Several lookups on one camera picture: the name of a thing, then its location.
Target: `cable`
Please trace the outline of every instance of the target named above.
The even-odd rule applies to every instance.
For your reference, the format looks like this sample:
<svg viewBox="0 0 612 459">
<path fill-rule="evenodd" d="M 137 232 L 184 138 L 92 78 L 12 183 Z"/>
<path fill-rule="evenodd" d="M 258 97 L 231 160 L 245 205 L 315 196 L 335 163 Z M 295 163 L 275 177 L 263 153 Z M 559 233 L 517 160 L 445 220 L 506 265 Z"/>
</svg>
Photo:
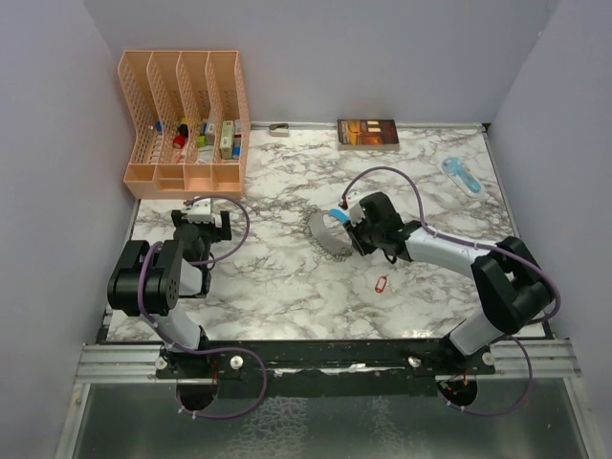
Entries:
<svg viewBox="0 0 612 459">
<path fill-rule="evenodd" d="M 249 229 L 248 222 L 249 222 L 249 219 L 247 218 L 247 230 L 245 231 L 245 233 L 248 233 L 248 229 Z M 247 406 L 246 408 L 243 408 L 241 410 L 235 411 L 233 413 L 228 413 L 228 414 L 206 414 L 200 411 L 189 411 L 185 409 L 183 406 L 182 406 L 182 409 L 184 409 L 186 412 L 188 412 L 189 414 L 193 416 L 197 416 L 200 418 L 207 418 L 207 419 L 232 419 L 232 418 L 237 418 L 244 414 L 247 414 L 250 411 L 253 411 L 263 401 L 264 396 L 266 394 L 266 390 L 268 388 L 268 374 L 266 373 L 266 365 L 257 354 L 255 354 L 253 351 L 249 349 L 244 349 L 241 347 L 220 347 L 218 349 L 210 349 L 207 351 L 199 351 L 199 350 L 193 350 L 193 349 L 186 348 L 181 344 L 173 342 L 172 339 L 170 339 L 170 337 L 166 335 L 163 330 L 160 329 L 157 323 L 157 320 L 155 320 L 153 316 L 151 316 L 149 313 L 146 312 L 146 309 L 144 308 L 144 301 L 143 301 L 144 281 L 146 279 L 146 270 L 148 269 L 149 263 L 151 262 L 153 253 L 161 244 L 162 244 L 161 242 L 156 242 L 155 244 L 153 244 L 150 247 L 149 251 L 146 253 L 146 256 L 144 257 L 144 260 L 142 262 L 141 274 L 138 279 L 138 291 L 137 291 L 138 309 L 141 312 L 142 316 L 145 317 L 151 323 L 151 326 L 155 329 L 157 334 L 160 336 L 160 338 L 165 343 L 167 343 L 169 346 L 175 349 L 178 349 L 179 351 L 183 351 L 188 354 L 193 354 L 195 356 L 209 356 L 211 354 L 221 354 L 221 353 L 227 353 L 227 352 L 241 352 L 244 354 L 249 354 L 251 357 L 253 357 L 257 361 L 257 363 L 259 363 L 259 367 L 261 368 L 261 371 L 263 374 L 261 392 L 259 392 L 259 395 L 255 399 L 255 401 L 249 406 Z M 229 252 L 229 254 L 226 254 L 225 258 L 230 256 L 232 253 L 233 251 Z"/>
<path fill-rule="evenodd" d="M 455 376 L 451 376 L 450 378 L 448 378 L 448 379 L 445 381 L 445 383 L 450 383 L 451 381 L 454 381 L 454 380 L 455 380 L 455 378 L 457 378 L 458 376 L 463 376 L 463 380 L 464 380 L 464 383 L 465 383 L 465 382 L 467 381 L 468 371 L 469 371 L 469 370 L 470 370 L 469 368 L 466 368 L 466 369 L 465 369 L 465 370 L 463 370 L 461 373 L 457 373 Z"/>
<path fill-rule="evenodd" d="M 245 233 L 242 236 L 242 239 L 240 239 L 240 242 L 238 242 L 236 247 L 234 247 L 232 250 L 221 255 L 219 258 L 209 258 L 208 260 L 192 261 L 190 263 L 191 266 L 202 266 L 202 265 L 208 265 L 210 263 L 216 263 L 217 261 L 225 260 L 229 256 L 234 255 L 238 251 L 238 249 L 240 249 L 245 243 L 245 241 L 247 240 L 247 237 L 249 236 L 249 230 L 251 229 L 251 219 L 249 218 L 249 213 L 247 212 L 247 209 L 244 207 L 244 205 L 240 201 L 230 196 L 226 196 L 225 194 L 209 194 L 208 196 L 200 196 L 199 198 L 194 198 L 189 201 L 185 201 L 185 205 L 191 206 L 193 203 L 197 203 L 198 201 L 202 201 L 203 199 L 225 199 L 226 201 L 230 201 L 231 203 L 235 204 L 238 208 L 240 208 L 240 210 L 242 210 L 242 214 L 245 216 L 245 221 L 247 222 L 247 226 L 245 227 Z"/>
<path fill-rule="evenodd" d="M 211 257 L 211 258 L 214 260 L 214 255 L 212 254 L 212 252 L 210 251 L 208 254 L 209 254 L 209 255 L 210 255 L 210 257 Z M 215 262 L 214 262 L 214 263 L 212 263 L 212 266 L 208 267 L 208 270 L 209 270 L 209 271 L 212 271 L 212 270 L 213 270 L 213 268 L 214 268 L 215 266 L 217 266 L 217 261 L 216 261 L 216 260 L 215 260 Z"/>
<path fill-rule="evenodd" d="M 519 409 L 521 406 L 523 406 L 527 402 L 527 399 L 529 395 L 532 393 L 532 389 L 534 388 L 534 368 L 532 366 L 532 360 L 530 359 L 529 354 L 527 354 L 527 349 L 525 349 L 525 346 L 523 345 L 523 343 L 520 342 L 515 337 L 510 337 L 510 338 L 518 345 L 518 347 L 520 347 L 520 350 L 523 351 L 523 355 L 525 356 L 525 361 L 527 362 L 527 371 L 529 372 L 529 376 L 527 379 L 527 388 L 525 389 L 525 392 L 523 392 L 523 395 L 521 395 L 520 399 L 518 399 L 518 401 L 515 404 L 508 406 L 507 408 L 504 408 L 504 409 L 500 409 L 497 411 L 480 411 L 478 409 L 470 409 L 464 406 L 459 406 L 458 404 L 454 404 L 453 402 L 448 400 L 442 394 L 442 392 L 440 392 L 440 390 L 438 390 L 438 395 L 446 401 L 448 406 L 456 409 L 457 411 L 461 411 L 463 413 L 468 413 L 468 414 L 473 414 L 475 416 L 483 416 L 486 418 L 490 418 L 493 416 L 503 416 L 505 414 L 510 414 L 513 411 Z"/>
<path fill-rule="evenodd" d="M 417 204 L 419 206 L 419 220 L 421 222 L 421 226 L 423 227 L 423 229 L 425 231 L 427 231 L 429 234 L 431 235 L 435 235 L 437 237 L 439 237 L 440 239 L 445 239 L 449 242 L 453 242 L 455 244 L 459 244 L 461 246 L 465 246 L 465 247 L 470 247 L 470 248 L 476 248 L 476 249 L 484 249 L 487 251 L 496 251 L 497 253 L 501 253 L 502 255 L 511 258 L 514 261 L 517 261 L 519 263 L 521 263 L 522 265 L 526 266 L 527 268 L 533 270 L 535 273 L 537 273 L 542 279 L 544 279 L 544 282 L 546 283 L 546 285 L 548 285 L 549 290 L 551 290 L 553 292 L 553 297 L 555 300 L 555 306 L 553 307 L 553 310 L 550 313 L 544 313 L 544 316 L 540 317 L 540 318 L 535 318 L 533 320 L 530 320 L 528 322 L 528 325 L 534 324 L 534 323 L 541 323 L 544 322 L 546 320 L 550 320 L 551 318 L 553 318 L 559 311 L 559 309 L 561 308 L 561 292 L 559 291 L 557 284 L 555 284 L 555 281 L 548 275 L 546 274 L 543 270 L 541 270 L 538 266 L 536 266 L 535 264 L 533 264 L 532 262 L 521 258 L 520 256 L 511 253 L 509 251 L 505 251 L 504 249 L 500 249 L 497 246 L 491 246 L 488 244 L 478 244 L 478 243 L 474 243 L 474 242 L 470 242 L 470 241 L 465 241 L 459 237 L 455 237 L 455 236 L 451 236 L 449 234 L 443 234 L 441 232 L 437 232 L 434 231 L 433 229 L 431 229 L 429 227 L 429 225 L 427 224 L 427 221 L 425 219 L 425 212 L 423 210 L 423 200 L 421 199 L 421 193 L 419 193 L 419 190 L 417 188 L 417 185 L 414 183 L 414 181 L 408 177 L 405 173 L 403 173 L 401 170 L 396 169 L 395 167 L 390 167 L 388 165 L 378 165 L 376 167 L 370 167 L 369 169 L 365 169 L 362 173 L 360 173 L 357 177 L 355 177 L 346 187 L 346 189 L 342 192 L 342 201 L 346 200 L 346 194 L 350 191 L 350 189 L 353 187 L 353 185 L 355 184 L 355 182 L 357 180 L 359 180 L 361 177 L 363 177 L 366 174 L 369 174 L 370 172 L 373 172 L 375 170 L 388 170 L 390 172 L 394 172 L 396 174 L 401 175 L 402 177 L 404 177 L 408 183 L 410 184 L 410 186 L 412 186 L 412 190 L 414 191 L 414 194 L 417 198 Z"/>
</svg>

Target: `book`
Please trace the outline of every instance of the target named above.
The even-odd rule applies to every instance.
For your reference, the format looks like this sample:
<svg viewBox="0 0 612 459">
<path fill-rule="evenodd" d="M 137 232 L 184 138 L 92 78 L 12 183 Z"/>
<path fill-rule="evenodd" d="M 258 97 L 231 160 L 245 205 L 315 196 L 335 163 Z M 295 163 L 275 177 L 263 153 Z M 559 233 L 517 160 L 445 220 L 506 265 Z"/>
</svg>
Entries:
<svg viewBox="0 0 612 459">
<path fill-rule="evenodd" d="M 338 150 L 399 150 L 394 120 L 338 120 Z"/>
</svg>

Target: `white marble tabletop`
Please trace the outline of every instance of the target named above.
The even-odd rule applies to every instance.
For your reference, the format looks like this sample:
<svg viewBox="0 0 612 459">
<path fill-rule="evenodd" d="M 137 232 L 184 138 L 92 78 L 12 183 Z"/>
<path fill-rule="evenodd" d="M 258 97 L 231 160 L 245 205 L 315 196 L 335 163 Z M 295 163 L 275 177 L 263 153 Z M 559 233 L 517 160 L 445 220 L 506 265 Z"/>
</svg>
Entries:
<svg viewBox="0 0 612 459">
<path fill-rule="evenodd" d="M 241 250 L 212 271 L 206 299 L 181 300 L 211 339 L 440 338 L 480 308 L 470 279 L 425 263 L 389 264 L 380 252 L 344 261 L 325 256 L 304 235 L 313 207 L 328 209 L 358 173 L 392 165 L 412 177 L 423 195 L 427 220 L 438 230 L 501 240 L 513 234 L 492 162 L 479 128 L 400 129 L 401 151 L 338 151 L 335 130 L 294 130 L 289 138 L 251 131 L 246 195 L 251 234 Z M 487 195 L 468 197 L 440 169 L 456 156 L 484 185 Z M 399 176 L 375 172 L 356 186 L 388 194 L 405 221 L 417 203 Z M 171 239 L 170 211 L 179 200 L 143 200 L 132 239 Z M 244 230 L 231 212 L 233 241 L 212 247 L 216 255 L 236 244 Z M 377 279 L 387 275 L 382 294 Z M 540 325 L 522 336 L 541 337 Z M 109 341 L 157 340 L 135 317 L 114 312 Z"/>
</svg>

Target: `white wall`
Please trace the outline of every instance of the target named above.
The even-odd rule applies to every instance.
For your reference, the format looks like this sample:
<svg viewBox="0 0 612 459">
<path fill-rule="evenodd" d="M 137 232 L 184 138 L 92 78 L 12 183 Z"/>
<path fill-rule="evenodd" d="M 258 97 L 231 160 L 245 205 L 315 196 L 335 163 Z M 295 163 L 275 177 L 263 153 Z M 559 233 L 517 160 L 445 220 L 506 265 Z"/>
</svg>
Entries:
<svg viewBox="0 0 612 459">
<path fill-rule="evenodd" d="M 52 457 L 132 198 L 115 59 L 77 0 L 0 14 L 0 456 Z"/>
<path fill-rule="evenodd" d="M 557 280 L 612 452 L 612 3 L 562 0 L 492 124 L 521 235 Z"/>
<path fill-rule="evenodd" d="M 494 118 L 557 0 L 84 0 L 113 56 L 237 49 L 253 120 Z"/>
</svg>

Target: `red keychain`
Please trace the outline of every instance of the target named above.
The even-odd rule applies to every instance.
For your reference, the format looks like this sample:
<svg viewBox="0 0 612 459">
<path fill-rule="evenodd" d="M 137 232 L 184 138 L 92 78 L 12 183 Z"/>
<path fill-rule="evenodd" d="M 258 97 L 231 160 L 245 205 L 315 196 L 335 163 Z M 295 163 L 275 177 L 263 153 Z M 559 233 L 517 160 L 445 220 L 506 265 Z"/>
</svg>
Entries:
<svg viewBox="0 0 612 459">
<path fill-rule="evenodd" d="M 379 280 L 376 281 L 376 286 L 374 287 L 374 291 L 377 294 L 381 294 L 384 291 L 386 284 L 387 284 L 386 275 L 382 275 L 381 277 L 379 277 Z"/>
</svg>

